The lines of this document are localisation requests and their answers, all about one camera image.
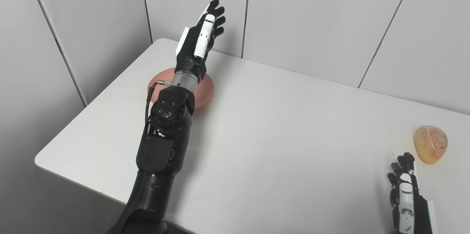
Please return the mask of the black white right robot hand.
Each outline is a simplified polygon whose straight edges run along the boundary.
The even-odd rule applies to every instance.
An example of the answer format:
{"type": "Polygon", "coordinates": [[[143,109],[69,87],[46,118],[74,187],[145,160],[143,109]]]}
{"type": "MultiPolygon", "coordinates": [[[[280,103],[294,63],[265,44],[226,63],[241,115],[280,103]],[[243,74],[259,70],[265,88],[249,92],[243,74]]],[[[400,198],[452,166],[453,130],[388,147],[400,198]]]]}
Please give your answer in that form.
{"type": "Polygon", "coordinates": [[[387,174],[391,184],[390,204],[393,228],[391,234],[437,234],[435,207],[419,189],[415,158],[410,152],[398,155],[387,174]]]}

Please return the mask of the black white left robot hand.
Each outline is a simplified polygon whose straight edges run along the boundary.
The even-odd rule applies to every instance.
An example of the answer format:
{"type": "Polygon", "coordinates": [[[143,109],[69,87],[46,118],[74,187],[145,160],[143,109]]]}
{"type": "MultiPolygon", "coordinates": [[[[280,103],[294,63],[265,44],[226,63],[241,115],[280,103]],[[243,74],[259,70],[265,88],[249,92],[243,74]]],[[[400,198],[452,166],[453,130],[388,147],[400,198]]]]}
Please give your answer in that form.
{"type": "Polygon", "coordinates": [[[185,28],[176,50],[175,72],[185,71],[200,83],[206,76],[206,60],[215,40],[224,33],[225,8],[212,0],[203,10],[196,25],[185,28]]]}

